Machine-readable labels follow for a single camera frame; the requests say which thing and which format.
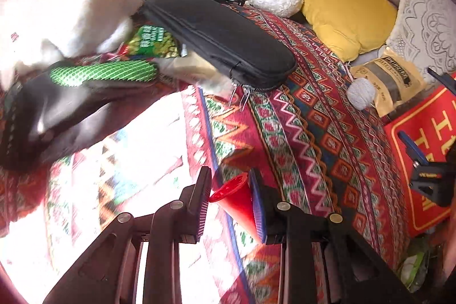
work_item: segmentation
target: zipper pull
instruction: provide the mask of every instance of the zipper pull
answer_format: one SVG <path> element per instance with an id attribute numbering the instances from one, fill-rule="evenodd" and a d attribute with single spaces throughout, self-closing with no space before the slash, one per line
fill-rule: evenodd
<path id="1" fill-rule="evenodd" d="M 233 103 L 234 94 L 236 93 L 236 89 L 240 86 L 240 83 L 234 79 L 231 80 L 231 83 L 234 85 L 234 88 L 233 88 L 233 92 L 231 93 L 231 97 L 229 98 L 229 101 L 228 101 L 228 108 L 231 107 L 231 104 Z"/>
<path id="2" fill-rule="evenodd" d="M 245 109 L 245 105 L 247 105 L 247 101 L 249 100 L 249 97 L 250 97 L 250 93 L 252 93 L 255 88 L 253 88 L 251 85 L 243 85 L 242 86 L 243 90 L 244 90 L 244 95 L 242 96 L 241 98 L 241 101 L 239 101 L 239 107 L 240 107 L 240 110 L 239 111 L 244 111 Z"/>

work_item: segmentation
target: patterned blanket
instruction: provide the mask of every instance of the patterned blanket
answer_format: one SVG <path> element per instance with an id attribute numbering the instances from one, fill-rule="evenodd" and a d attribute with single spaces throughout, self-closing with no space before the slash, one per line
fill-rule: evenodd
<path id="1" fill-rule="evenodd" d="M 281 88 L 253 93 L 244 111 L 172 82 L 168 86 L 177 93 L 103 142 L 54 164 L 40 209 L 53 272 L 42 279 L 42 295 L 116 214 L 154 212 L 191 184 L 202 165 L 213 170 L 214 188 L 259 167 L 283 199 L 314 215 L 342 213 L 389 266 L 397 267 L 408 244 L 407 215 L 375 111 L 350 105 L 344 65 L 311 30 L 251 7 L 232 8 L 290 48 L 298 68 Z M 242 94 L 238 88 L 235 99 Z M 166 118 L 157 120 L 165 111 Z M 15 205 L 20 209 L 20 202 Z M 17 285 L 27 280 L 27 263 L 11 258 L 8 247 L 20 235 L 3 239 L 0 256 L 9 260 L 4 266 Z M 318 299 L 325 303 L 318 244 L 314 256 Z M 184 303 L 276 303 L 279 265 L 278 246 L 257 245 L 210 205 L 202 243 L 181 251 Z M 30 295 L 29 302 L 38 302 L 38 296 Z"/>

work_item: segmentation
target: white lace pillow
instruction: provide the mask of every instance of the white lace pillow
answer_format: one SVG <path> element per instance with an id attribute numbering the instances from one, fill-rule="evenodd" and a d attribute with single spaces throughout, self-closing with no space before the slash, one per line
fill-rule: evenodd
<path id="1" fill-rule="evenodd" d="M 456 4 L 451 0 L 400 0 L 398 16 L 386 44 L 411 61 L 426 83 L 437 73 L 456 70 Z"/>

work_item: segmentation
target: zigzag pattern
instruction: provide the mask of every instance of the zigzag pattern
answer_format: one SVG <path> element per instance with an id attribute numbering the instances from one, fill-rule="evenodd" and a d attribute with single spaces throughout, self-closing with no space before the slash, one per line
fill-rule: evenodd
<path id="1" fill-rule="evenodd" d="M 377 168 L 377 174 L 382 179 L 384 182 L 380 182 L 380 186 L 382 187 L 382 191 L 384 193 L 385 199 L 387 203 L 389 204 L 389 207 L 392 210 L 396 210 L 396 213 L 389 213 L 389 217 L 393 219 L 393 224 L 394 225 L 400 225 L 403 226 L 404 220 L 401 218 L 403 210 L 399 206 L 399 201 L 398 201 L 398 196 L 393 192 L 394 190 L 397 189 L 397 184 L 394 180 L 394 176 L 390 170 L 389 166 L 384 166 L 385 164 L 388 163 L 386 154 L 384 153 L 384 148 L 382 147 L 381 143 L 375 136 L 375 130 L 372 127 L 372 124 L 370 121 L 364 116 L 364 115 L 359 115 L 356 113 L 356 118 L 361 119 L 363 125 L 368 128 L 368 134 L 369 137 L 372 139 L 371 143 L 374 146 L 374 150 L 371 151 L 372 158 L 374 160 L 375 166 Z M 380 210 L 377 208 L 375 205 L 376 209 L 379 211 L 380 215 L 383 216 L 385 210 Z M 380 221 L 382 222 L 382 226 L 384 223 L 386 223 L 386 220 L 384 218 L 379 218 Z M 399 235 L 398 230 L 393 228 L 391 233 L 393 234 L 393 242 L 394 242 L 394 247 L 397 251 L 402 250 L 403 246 L 406 246 L 407 244 L 407 238 L 406 236 Z M 395 266 L 398 262 L 396 262 L 395 255 L 393 255 L 393 265 Z"/>
<path id="2" fill-rule="evenodd" d="M 262 304 L 276 304 L 279 297 L 280 251 L 275 246 L 258 245 L 242 258 L 243 266 L 257 261 L 265 265 L 260 274 L 248 277 L 251 287 L 270 290 L 269 296 L 262 301 Z"/>
<path id="3" fill-rule="evenodd" d="M 336 78 L 336 80 L 340 81 L 341 83 L 344 83 L 340 72 L 337 70 L 337 66 L 335 66 L 333 61 L 331 60 L 331 57 L 329 55 L 327 55 L 327 54 L 324 54 L 324 55 L 325 55 L 325 57 L 322 56 L 322 53 L 320 53 L 320 56 L 323 57 L 323 60 L 325 62 L 328 62 L 327 67 L 329 67 L 332 70 L 333 76 Z M 345 98 L 344 92 L 341 92 L 341 94 L 339 96 L 342 97 L 342 100 L 344 100 L 344 98 Z M 337 111 L 337 113 L 340 115 L 340 120 L 339 121 L 341 122 L 341 124 L 343 124 L 343 129 L 344 129 L 345 133 L 352 136 L 352 134 L 351 134 L 351 131 L 352 131 L 352 128 L 353 128 L 352 125 L 350 125 L 349 123 L 344 121 L 344 118 L 345 118 L 346 115 L 341 113 L 341 112 L 339 112 L 337 109 L 334 108 L 334 106 L 336 106 L 339 103 L 340 102 L 338 102 L 338 101 L 334 102 L 334 103 L 331 103 L 331 106 L 332 106 L 333 110 Z M 376 133 L 375 133 L 374 129 L 372 128 L 372 125 L 370 124 L 368 119 L 366 117 L 364 117 L 363 115 L 357 115 L 357 113 L 352 112 L 352 111 L 354 111 L 354 109 L 347 102 L 344 102 L 344 106 L 352 114 L 352 117 L 354 117 L 354 118 L 355 117 L 356 118 L 361 117 L 363 119 L 363 125 L 358 125 L 358 128 L 360 128 L 360 132 L 361 133 L 363 133 L 363 130 L 361 128 L 363 128 L 363 127 L 368 128 L 368 132 L 367 133 L 363 133 L 364 139 L 368 142 L 369 141 L 368 137 L 369 138 L 375 138 Z M 354 141 L 351 143 L 351 146 L 354 149 L 362 151 L 362 149 L 360 149 L 359 147 L 356 146 L 357 142 L 359 142 L 361 139 L 358 136 L 352 136 L 352 137 L 354 138 Z M 373 160 L 374 161 L 379 160 L 381 162 L 386 162 L 386 157 L 383 154 L 383 150 L 382 150 L 382 147 L 381 147 L 380 143 L 378 141 L 373 141 L 373 144 L 375 146 L 375 151 L 373 151 L 373 153 L 375 153 L 375 156 L 380 154 L 380 157 L 381 157 L 381 159 L 378 159 L 378 158 L 375 158 L 375 156 L 374 156 Z M 364 173 L 367 174 L 368 171 L 369 171 L 369 163 L 367 163 L 366 161 L 363 161 L 363 158 L 365 156 L 366 156 L 366 153 L 364 153 L 363 156 L 358 159 L 358 162 L 360 164 L 363 164 L 366 167 L 366 171 Z M 364 177 L 370 181 L 371 185 L 370 185 L 369 188 L 370 188 L 370 190 L 372 192 L 372 187 L 376 183 L 375 178 L 374 177 L 369 177 L 367 175 L 364 175 Z M 380 226 L 377 226 L 377 230 L 378 230 L 379 236 L 380 236 L 381 235 L 380 231 L 382 231 L 384 229 L 383 226 L 385 224 L 385 219 L 383 218 L 385 210 L 378 208 L 378 205 L 373 203 L 373 202 L 371 202 L 371 205 L 372 205 L 372 207 L 375 209 L 375 211 L 377 213 L 376 220 L 377 220 L 377 223 L 380 224 Z M 379 245 L 380 245 L 380 249 L 382 250 L 383 253 L 385 253 L 384 247 L 382 246 L 381 239 L 379 239 L 378 242 L 379 242 Z"/>
<path id="4" fill-rule="evenodd" d="M 294 111 L 293 106 L 291 106 L 289 101 L 284 101 L 280 98 L 281 95 L 284 93 L 282 91 L 277 90 L 277 93 L 274 96 L 274 100 L 277 102 L 280 102 L 283 104 L 283 106 L 280 108 L 280 111 L 288 116 L 288 119 L 286 121 L 286 126 L 290 128 L 292 131 L 294 131 L 294 134 L 292 134 L 291 140 L 300 145 L 301 149 L 298 154 L 298 158 L 303 160 L 304 163 L 304 171 L 305 174 L 312 179 L 313 186 L 311 188 L 311 193 L 312 195 L 316 196 L 319 198 L 316 206 L 315 206 L 315 211 L 325 213 L 324 216 L 327 216 L 329 213 L 333 212 L 333 209 L 330 207 L 327 207 L 324 205 L 324 201 L 327 199 L 327 193 L 324 191 L 319 190 L 319 186 L 321 185 L 321 182 L 323 182 L 322 177 L 319 174 L 314 173 L 313 168 L 317 164 L 315 159 L 310 158 L 309 156 L 306 156 L 306 152 L 309 149 L 310 145 L 307 142 L 304 142 L 300 139 L 300 136 L 305 134 L 304 129 L 300 126 L 297 126 L 293 124 L 293 121 L 295 119 L 298 119 L 298 116 L 290 111 L 287 110 L 288 107 L 291 107 Z"/>
<path id="5" fill-rule="evenodd" d="M 374 129 L 372 128 L 372 125 L 371 123 L 369 122 L 369 120 L 364 116 L 364 115 L 360 115 L 358 112 L 355 111 L 355 109 L 348 103 L 348 102 L 344 102 L 344 106 L 347 108 L 347 110 L 352 114 L 352 117 L 353 119 L 355 120 L 355 122 L 357 120 L 362 120 L 362 125 L 358 125 L 359 128 L 367 128 L 368 131 L 363 131 L 363 130 L 360 130 L 360 132 L 364 135 L 364 140 L 366 141 L 366 143 L 372 143 L 373 146 L 374 146 L 374 149 L 373 151 L 370 151 L 371 152 L 371 156 L 372 156 L 372 159 L 374 160 L 374 163 L 375 163 L 375 167 L 377 168 L 377 174 L 379 177 L 384 177 L 384 175 L 382 174 L 382 169 L 384 167 L 381 166 L 381 163 L 386 163 L 387 162 L 387 159 L 386 159 L 386 156 L 384 155 L 384 151 L 382 149 L 382 146 L 380 145 L 380 143 L 378 142 L 378 140 L 375 140 L 376 138 L 376 134 L 375 134 L 375 131 Z M 365 161 L 362 161 L 362 158 L 359 159 L 359 163 L 361 164 L 364 164 L 365 166 L 369 167 L 369 164 L 366 163 Z M 373 186 L 375 185 L 376 183 L 376 179 L 374 177 L 369 177 L 367 175 L 364 176 L 366 179 L 368 179 L 371 183 L 370 185 L 370 190 L 373 194 L 375 194 L 373 191 L 372 191 L 372 188 Z M 385 198 L 388 200 L 388 190 L 387 192 L 385 193 Z M 378 205 L 374 202 L 372 202 L 372 207 L 377 211 L 378 215 L 376 217 L 376 220 L 377 220 L 377 223 L 380 224 L 379 226 L 377 226 L 377 229 L 378 229 L 378 234 L 379 234 L 379 237 L 382 235 L 381 231 L 384 230 L 384 224 L 386 222 L 386 220 L 384 219 L 384 212 L 385 210 L 383 208 L 379 208 Z M 380 249 L 383 251 L 384 253 L 384 256 L 386 256 L 386 254 L 388 253 L 383 244 L 382 244 L 382 241 L 381 239 L 378 240 L 379 242 L 379 245 L 380 245 Z"/>
<path id="6" fill-rule="evenodd" d="M 315 41 L 315 37 L 313 38 L 308 38 L 306 36 L 304 36 L 303 38 L 303 44 L 310 50 L 311 53 L 313 54 L 318 54 L 320 57 L 322 57 L 322 59 L 327 62 L 327 64 L 325 65 L 325 67 L 329 68 L 331 73 L 332 73 L 332 76 L 334 77 L 334 80 L 338 81 L 340 84 L 340 86 L 345 86 L 345 81 L 343 79 L 343 77 L 341 76 L 340 72 L 337 70 L 337 66 L 334 62 L 338 62 L 338 60 L 335 59 L 335 57 L 332 57 L 330 56 L 329 54 L 325 53 L 317 44 L 317 41 L 318 39 Z M 318 81 L 318 84 L 319 85 L 322 85 L 324 87 L 327 87 L 329 89 L 331 89 L 331 87 L 328 87 L 327 85 L 323 84 L 323 82 L 326 80 L 326 78 L 324 79 L 321 79 L 320 81 Z M 338 100 L 335 100 L 334 97 L 331 97 L 334 102 L 330 102 L 330 105 L 332 106 L 332 109 L 333 109 L 333 112 L 337 115 L 337 118 L 338 118 L 338 121 L 339 123 L 341 123 L 343 129 L 344 129 L 344 132 L 348 135 L 351 136 L 351 138 L 353 138 L 353 142 L 350 143 L 351 147 L 352 148 L 355 148 L 359 151 L 362 151 L 360 148 L 358 148 L 356 146 L 357 142 L 359 142 L 361 139 L 358 138 L 358 136 L 356 135 L 352 135 L 351 134 L 351 131 L 353 129 L 352 125 L 350 125 L 349 123 L 345 122 L 344 119 L 346 117 L 346 114 L 345 113 L 341 113 L 340 111 L 338 111 L 335 106 L 337 104 L 339 104 L 340 102 Z M 363 164 L 364 166 L 366 166 L 367 168 L 369 168 L 369 164 L 366 163 L 365 161 L 362 161 L 362 158 L 364 157 L 362 156 L 360 159 L 358 159 L 359 163 Z M 371 177 L 367 177 L 369 178 L 369 180 L 373 183 L 375 183 L 375 179 L 371 178 Z M 382 211 L 379 210 L 376 205 L 374 205 L 372 202 L 370 202 L 371 205 L 375 208 L 376 212 L 378 213 L 378 221 L 381 223 L 381 227 L 380 228 L 377 228 L 379 231 L 382 230 L 382 225 L 384 223 L 384 220 L 382 218 Z"/>
<path id="7" fill-rule="evenodd" d="M 313 134 L 311 132 L 307 131 L 307 129 L 306 129 L 307 128 L 307 121 L 302 118 L 300 109 L 294 104 L 295 98 L 290 94 L 290 90 L 286 86 L 283 86 L 282 88 L 284 89 L 284 93 L 288 97 L 290 105 L 295 110 L 295 113 L 297 114 L 299 120 L 301 121 L 302 127 L 304 128 L 304 131 L 305 131 L 306 135 L 308 136 L 308 138 L 310 140 L 312 148 L 313 148 L 313 150 L 315 152 L 315 158 L 316 158 L 316 160 L 318 162 L 318 165 L 320 165 L 321 174 L 322 174 L 322 176 L 323 176 L 323 178 L 325 180 L 326 186 L 327 186 L 328 191 L 329 191 L 329 195 L 331 197 L 332 207 L 334 208 L 335 212 L 341 214 L 342 210 L 340 209 L 340 207 L 338 205 L 337 195 L 333 191 L 331 178 L 326 176 L 326 174 L 327 174 L 327 166 L 326 166 L 326 164 L 323 161 L 321 161 L 321 150 L 320 150 L 320 148 L 318 146 L 315 145 L 315 138 L 314 138 Z"/>
<path id="8" fill-rule="evenodd" d="M 225 133 L 217 138 L 218 141 L 227 142 L 236 147 L 236 150 L 231 155 L 229 155 L 223 159 L 223 163 L 226 165 L 236 166 L 237 168 L 241 169 L 242 171 L 248 171 L 249 168 L 247 168 L 245 165 L 238 164 L 236 162 L 236 160 L 250 154 L 254 148 L 253 148 L 253 146 L 251 146 L 247 143 L 244 143 L 244 142 L 241 142 L 241 141 L 235 139 L 235 137 L 237 135 L 239 135 L 242 132 L 244 132 L 245 130 L 247 130 L 248 126 L 245 124 L 233 122 L 233 121 L 227 119 L 228 116 L 236 113 L 237 111 L 239 111 L 238 106 L 232 107 L 229 110 L 222 112 L 222 114 L 220 114 L 220 115 L 211 117 L 211 120 L 218 121 L 218 122 L 226 125 L 227 127 L 232 127 L 232 129 L 230 131 L 228 131 L 227 133 Z"/>

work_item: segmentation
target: black plastic bracket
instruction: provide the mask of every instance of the black plastic bracket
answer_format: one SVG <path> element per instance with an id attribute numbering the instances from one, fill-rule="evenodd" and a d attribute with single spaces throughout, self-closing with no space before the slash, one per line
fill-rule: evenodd
<path id="1" fill-rule="evenodd" d="M 204 166 L 196 184 L 185 187 L 179 200 L 162 206 L 155 214 L 138 218 L 130 213 L 117 215 L 43 304 L 136 303 L 141 243 L 147 241 L 143 303 L 181 304 L 179 243 L 199 241 L 210 189 L 211 170 Z"/>
<path id="2" fill-rule="evenodd" d="M 453 157 L 454 145 L 447 154 L 446 163 L 430 162 L 405 132 L 400 131 L 398 137 L 405 144 L 406 152 L 413 161 L 410 189 L 438 206 L 450 206 L 454 194 L 456 164 L 448 161 L 448 157 Z"/>
<path id="3" fill-rule="evenodd" d="M 437 81 L 439 81 L 451 93 L 456 95 L 456 81 L 451 77 L 450 74 L 443 73 L 442 75 L 439 75 L 434 70 L 432 70 L 430 67 L 427 68 L 427 72 L 433 78 L 437 79 Z"/>
<path id="4" fill-rule="evenodd" d="M 258 235 L 266 244 L 282 244 L 279 304 L 317 303 L 313 243 L 319 243 L 324 251 L 332 303 L 415 302 L 394 272 L 341 215 L 323 218 L 304 213 L 280 200 L 276 189 L 263 184 L 257 170 L 250 170 L 249 182 Z"/>

